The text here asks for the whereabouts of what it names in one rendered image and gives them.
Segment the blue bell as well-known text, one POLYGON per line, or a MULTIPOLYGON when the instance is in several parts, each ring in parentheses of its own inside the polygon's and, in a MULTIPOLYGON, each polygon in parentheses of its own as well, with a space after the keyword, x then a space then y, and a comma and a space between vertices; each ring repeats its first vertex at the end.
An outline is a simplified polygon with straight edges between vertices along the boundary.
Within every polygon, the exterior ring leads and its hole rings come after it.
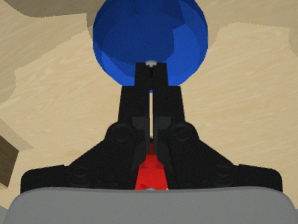
POLYGON ((136 62, 166 62, 169 86, 192 76, 208 50, 208 26, 195 0, 106 0, 93 24, 93 51, 122 86, 134 86, 136 62))

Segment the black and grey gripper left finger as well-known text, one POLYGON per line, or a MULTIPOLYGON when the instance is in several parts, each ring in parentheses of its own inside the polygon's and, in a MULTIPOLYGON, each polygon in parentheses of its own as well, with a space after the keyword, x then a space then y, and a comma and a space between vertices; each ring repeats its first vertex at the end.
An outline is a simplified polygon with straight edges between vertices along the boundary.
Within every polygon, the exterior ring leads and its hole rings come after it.
POLYGON ((104 140, 68 166, 26 171, 20 194, 43 187, 135 190, 146 154, 150 154, 150 65, 136 62, 134 86, 122 86, 118 122, 108 127, 104 140))

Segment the red bell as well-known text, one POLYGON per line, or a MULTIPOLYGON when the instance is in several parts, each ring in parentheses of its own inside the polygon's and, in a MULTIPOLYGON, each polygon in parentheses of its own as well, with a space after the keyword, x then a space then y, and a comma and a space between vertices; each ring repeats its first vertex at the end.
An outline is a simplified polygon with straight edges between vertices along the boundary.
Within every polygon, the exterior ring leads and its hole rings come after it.
POLYGON ((139 166, 135 190, 166 190, 167 182, 164 174, 164 165, 153 154, 153 139, 150 137, 150 154, 139 166))

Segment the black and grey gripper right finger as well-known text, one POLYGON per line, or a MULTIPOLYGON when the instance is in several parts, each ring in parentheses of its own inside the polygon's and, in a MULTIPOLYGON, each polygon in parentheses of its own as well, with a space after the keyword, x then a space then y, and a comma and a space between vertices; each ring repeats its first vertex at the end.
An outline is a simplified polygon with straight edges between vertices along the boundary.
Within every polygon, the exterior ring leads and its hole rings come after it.
POLYGON ((199 139, 185 121, 181 87, 168 84, 166 62, 153 65, 152 112, 153 154, 164 165, 168 190, 258 186, 283 193, 276 170, 234 165, 199 139))

